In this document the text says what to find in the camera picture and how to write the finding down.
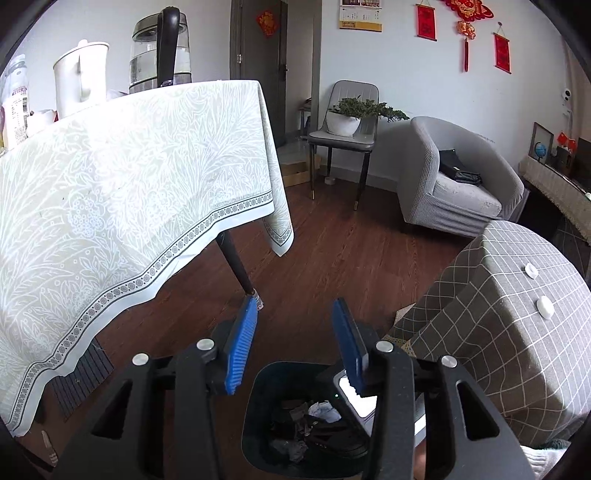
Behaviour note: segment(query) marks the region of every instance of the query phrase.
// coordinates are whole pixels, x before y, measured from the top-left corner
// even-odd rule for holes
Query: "electric kettle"
[[[176,7],[143,18],[134,28],[129,92],[191,83],[187,17]]]
[[[106,102],[106,61],[109,44],[80,40],[54,64],[59,118]]]

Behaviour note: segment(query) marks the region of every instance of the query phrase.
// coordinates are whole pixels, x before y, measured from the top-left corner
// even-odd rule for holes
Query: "gray armchair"
[[[418,116],[410,122],[398,182],[407,223],[476,237],[491,220],[505,220],[520,202],[517,173],[483,138],[444,120]],[[439,172],[439,151],[455,150],[466,168],[482,176],[476,187]]]

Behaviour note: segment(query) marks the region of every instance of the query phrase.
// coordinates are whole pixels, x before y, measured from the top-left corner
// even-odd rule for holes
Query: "black bag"
[[[480,174],[466,171],[466,167],[457,157],[455,150],[441,150],[439,152],[439,171],[458,183],[482,185]]]

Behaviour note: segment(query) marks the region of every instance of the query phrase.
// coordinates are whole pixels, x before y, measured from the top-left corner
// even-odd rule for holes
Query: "door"
[[[257,18],[272,13],[277,30],[267,36]],[[239,78],[261,84],[275,146],[285,144],[285,81],[287,78],[287,4],[281,0],[242,0]]]

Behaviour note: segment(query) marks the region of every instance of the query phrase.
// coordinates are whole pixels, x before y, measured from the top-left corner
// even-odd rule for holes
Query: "blue gripper pad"
[[[332,322],[349,384],[361,395],[365,388],[363,370],[367,367],[368,352],[349,307],[342,298],[333,304]]]
[[[232,331],[224,347],[228,359],[224,385],[228,395],[234,395],[242,383],[248,352],[251,350],[252,338],[255,335],[257,318],[256,300],[249,296],[236,315]]]

